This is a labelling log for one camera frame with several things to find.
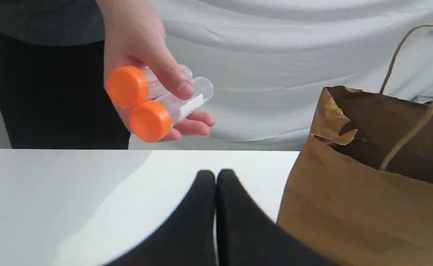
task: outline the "orange cap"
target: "orange cap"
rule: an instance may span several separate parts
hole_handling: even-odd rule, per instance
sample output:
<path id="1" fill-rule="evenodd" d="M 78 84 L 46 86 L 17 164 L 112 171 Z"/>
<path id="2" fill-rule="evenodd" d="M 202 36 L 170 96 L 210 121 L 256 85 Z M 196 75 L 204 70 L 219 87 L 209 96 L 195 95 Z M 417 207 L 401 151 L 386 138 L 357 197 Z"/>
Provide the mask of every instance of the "orange cap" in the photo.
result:
<path id="1" fill-rule="evenodd" d="M 129 124 L 133 133 L 147 143 L 158 142 L 172 129 L 171 115 L 157 101 L 138 104 L 129 116 Z"/>
<path id="2" fill-rule="evenodd" d="M 134 66 L 114 69 L 108 76 L 106 90 L 117 106 L 129 108 L 145 101 L 149 93 L 146 75 Z"/>

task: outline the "white label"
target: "white label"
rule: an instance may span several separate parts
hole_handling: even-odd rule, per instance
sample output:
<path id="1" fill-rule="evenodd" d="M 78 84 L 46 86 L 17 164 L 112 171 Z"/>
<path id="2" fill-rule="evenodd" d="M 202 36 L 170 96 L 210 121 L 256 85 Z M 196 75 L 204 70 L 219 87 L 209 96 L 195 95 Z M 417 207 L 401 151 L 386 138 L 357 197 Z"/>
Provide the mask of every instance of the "white label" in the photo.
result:
<path id="1" fill-rule="evenodd" d="M 202 104 L 204 104 L 204 100 L 203 100 L 203 94 L 199 94 L 197 97 L 189 100 L 188 102 L 186 102 L 182 107 L 181 107 L 181 115 L 180 115 L 180 119 L 182 120 L 184 118 L 186 118 L 188 115 L 190 115 L 191 113 L 193 113 L 193 111 L 197 110 L 198 108 L 200 108 L 200 106 L 202 106 Z"/>

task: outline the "person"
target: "person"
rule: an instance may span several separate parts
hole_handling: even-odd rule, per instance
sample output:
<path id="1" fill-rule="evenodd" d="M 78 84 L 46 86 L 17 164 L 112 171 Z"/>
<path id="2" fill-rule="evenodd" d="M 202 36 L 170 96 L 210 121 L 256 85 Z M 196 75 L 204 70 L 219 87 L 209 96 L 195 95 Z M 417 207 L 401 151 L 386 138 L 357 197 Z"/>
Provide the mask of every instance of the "person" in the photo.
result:
<path id="1" fill-rule="evenodd" d="M 149 66 L 181 99 L 193 86 L 147 0 L 0 0 L 0 111 L 14 149 L 127 149 L 130 132 L 104 81 Z M 195 111 L 162 141 L 208 136 Z"/>

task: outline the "hand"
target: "hand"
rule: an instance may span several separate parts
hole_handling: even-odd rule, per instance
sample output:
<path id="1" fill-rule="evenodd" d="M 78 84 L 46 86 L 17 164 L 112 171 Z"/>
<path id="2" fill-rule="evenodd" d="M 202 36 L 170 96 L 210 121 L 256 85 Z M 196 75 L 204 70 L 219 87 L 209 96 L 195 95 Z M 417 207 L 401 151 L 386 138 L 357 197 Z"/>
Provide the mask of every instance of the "hand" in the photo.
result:
<path id="1" fill-rule="evenodd" d="M 193 96 L 193 86 L 166 46 L 161 18 L 147 0 L 96 0 L 105 20 L 105 79 L 120 66 L 149 66 L 159 81 L 182 100 Z M 126 114 L 118 113 L 127 128 Z M 162 141 L 179 141 L 182 135 L 208 136 L 215 119 L 195 111 L 178 123 Z"/>

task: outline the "black pants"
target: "black pants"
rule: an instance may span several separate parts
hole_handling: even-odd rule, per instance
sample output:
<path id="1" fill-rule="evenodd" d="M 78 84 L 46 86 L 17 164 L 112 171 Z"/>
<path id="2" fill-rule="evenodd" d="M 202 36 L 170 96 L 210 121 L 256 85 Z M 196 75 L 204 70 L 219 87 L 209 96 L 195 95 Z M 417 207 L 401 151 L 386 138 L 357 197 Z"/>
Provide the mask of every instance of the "black pants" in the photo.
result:
<path id="1" fill-rule="evenodd" d="M 103 88 L 104 42 L 27 44 L 0 33 L 0 110 L 15 149 L 127 149 Z"/>

